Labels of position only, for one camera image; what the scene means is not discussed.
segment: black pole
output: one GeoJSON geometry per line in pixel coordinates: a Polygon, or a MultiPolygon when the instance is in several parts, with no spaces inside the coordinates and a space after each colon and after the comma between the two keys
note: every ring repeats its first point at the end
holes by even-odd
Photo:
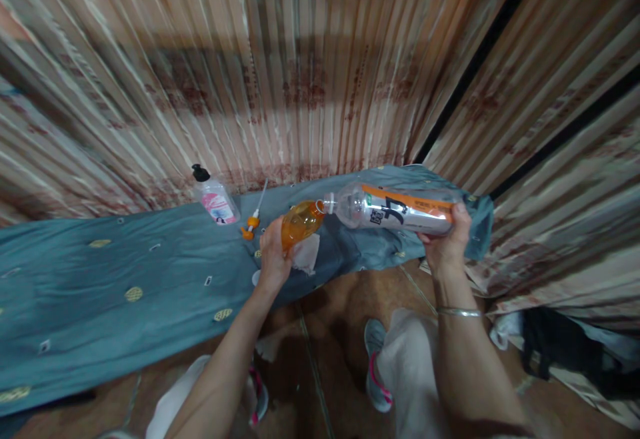
{"type": "Polygon", "coordinates": [[[640,66],[636,66],[628,72],[620,81],[602,94],[582,114],[571,121],[565,128],[556,134],[547,144],[529,158],[514,173],[506,178],[496,189],[489,193],[494,201],[504,194],[510,187],[529,174],[537,165],[549,158],[564,144],[573,139],[580,131],[589,126],[600,117],[607,109],[613,106],[621,97],[625,96],[632,88],[640,83],[640,66]]]}
{"type": "Polygon", "coordinates": [[[522,0],[505,0],[504,4],[502,4],[502,8],[500,8],[500,11],[498,11],[498,14],[496,15],[493,23],[487,31],[487,34],[482,40],[482,43],[480,43],[480,46],[478,46],[478,50],[473,55],[473,58],[471,58],[469,65],[467,66],[465,72],[462,74],[462,77],[453,90],[453,93],[449,97],[449,100],[442,110],[440,117],[433,125],[431,131],[429,131],[429,135],[427,136],[425,143],[422,145],[420,151],[415,157],[415,160],[413,161],[414,163],[422,163],[427,157],[427,154],[429,154],[429,151],[435,144],[435,141],[438,139],[440,133],[442,133],[442,130],[447,125],[447,122],[451,118],[451,115],[458,107],[458,104],[467,92],[467,89],[473,81],[473,78],[475,78],[478,70],[480,70],[480,67],[489,56],[489,53],[493,49],[493,46],[498,42],[500,35],[506,28],[508,22],[513,17],[513,14],[518,9],[518,6],[520,6],[520,3],[522,3],[522,0]]]}

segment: shoe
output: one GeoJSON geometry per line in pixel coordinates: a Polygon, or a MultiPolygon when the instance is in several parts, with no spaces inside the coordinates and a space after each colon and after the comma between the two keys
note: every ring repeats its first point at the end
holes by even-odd
{"type": "Polygon", "coordinates": [[[255,387],[255,395],[257,398],[257,404],[255,405],[255,412],[251,415],[249,423],[252,426],[262,421],[262,418],[267,413],[267,407],[269,405],[269,392],[265,383],[262,382],[260,373],[256,370],[253,364],[249,367],[249,375],[253,379],[253,386],[255,387]]]}
{"type": "Polygon", "coordinates": [[[369,319],[365,326],[365,347],[369,355],[369,372],[367,373],[367,395],[371,399],[373,407],[380,412],[389,412],[393,405],[391,393],[380,384],[373,373],[375,357],[382,350],[387,331],[382,322],[377,319],[369,319]]]}

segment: bottle label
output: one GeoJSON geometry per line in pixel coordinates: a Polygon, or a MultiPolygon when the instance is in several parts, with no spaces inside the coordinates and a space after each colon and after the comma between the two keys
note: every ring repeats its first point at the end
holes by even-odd
{"type": "Polygon", "coordinates": [[[202,204],[216,223],[231,224],[236,221],[236,217],[223,195],[215,193],[204,195],[202,204]]]}
{"type": "Polygon", "coordinates": [[[367,185],[362,185],[362,189],[365,192],[367,210],[371,214],[369,222],[372,226],[414,226],[427,230],[433,219],[446,220],[453,224],[453,203],[392,193],[367,185]]]}

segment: plastic bottle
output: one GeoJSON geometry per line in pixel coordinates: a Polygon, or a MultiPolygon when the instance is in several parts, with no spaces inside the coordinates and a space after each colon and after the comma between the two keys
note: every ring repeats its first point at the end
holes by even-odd
{"type": "Polygon", "coordinates": [[[303,201],[285,215],[281,229],[283,251],[320,229],[325,213],[319,206],[322,207],[322,201],[303,201]]]}
{"type": "Polygon", "coordinates": [[[435,236],[449,234],[452,208],[461,201],[450,189],[392,189],[351,183],[328,193],[323,211],[349,228],[407,229],[435,236]]]}
{"type": "Polygon", "coordinates": [[[233,224],[240,219],[240,212],[224,184],[211,177],[209,172],[193,165],[193,177],[197,181],[193,187],[193,195],[202,203],[216,224],[233,224]]]}

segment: silver bangle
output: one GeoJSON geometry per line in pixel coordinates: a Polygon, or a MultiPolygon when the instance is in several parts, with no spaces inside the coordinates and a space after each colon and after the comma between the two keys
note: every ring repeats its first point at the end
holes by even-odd
{"type": "Polygon", "coordinates": [[[477,309],[438,308],[436,311],[438,314],[448,314],[449,316],[482,317],[482,312],[477,309]]]}

